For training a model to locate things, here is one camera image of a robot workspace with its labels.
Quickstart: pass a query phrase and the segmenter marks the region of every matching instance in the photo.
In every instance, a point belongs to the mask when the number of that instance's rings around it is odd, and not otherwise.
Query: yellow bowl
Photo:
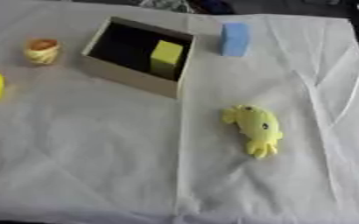
[[[60,43],[53,38],[30,39],[25,44],[25,57],[33,64],[51,65],[60,52]]]

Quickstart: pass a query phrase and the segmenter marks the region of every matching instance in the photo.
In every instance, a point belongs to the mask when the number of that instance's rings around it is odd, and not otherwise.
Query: plush toy fin
[[[234,108],[224,109],[222,120],[225,123],[234,123],[236,121],[236,110]]]

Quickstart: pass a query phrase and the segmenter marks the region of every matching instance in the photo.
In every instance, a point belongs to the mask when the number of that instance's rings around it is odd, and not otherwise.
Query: stuffed fish toy
[[[253,157],[264,158],[278,153],[277,143],[283,133],[272,112],[255,106],[237,105],[224,109],[222,120],[225,123],[237,123],[241,133],[250,139],[246,149]]]

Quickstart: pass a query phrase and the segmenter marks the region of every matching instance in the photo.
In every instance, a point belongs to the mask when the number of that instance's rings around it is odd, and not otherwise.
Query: white paper
[[[80,52],[109,16],[197,35],[180,101],[87,76]],[[242,58],[224,22],[250,27]],[[30,66],[28,38],[57,38]],[[0,0],[0,219],[88,223],[359,223],[359,48],[347,20],[175,14]],[[273,111],[279,154],[257,161],[220,111]]]

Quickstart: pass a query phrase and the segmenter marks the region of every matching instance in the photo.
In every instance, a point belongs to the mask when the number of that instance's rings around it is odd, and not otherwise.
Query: yellow cube
[[[174,80],[174,72],[180,62],[182,45],[160,40],[151,54],[151,72]]]

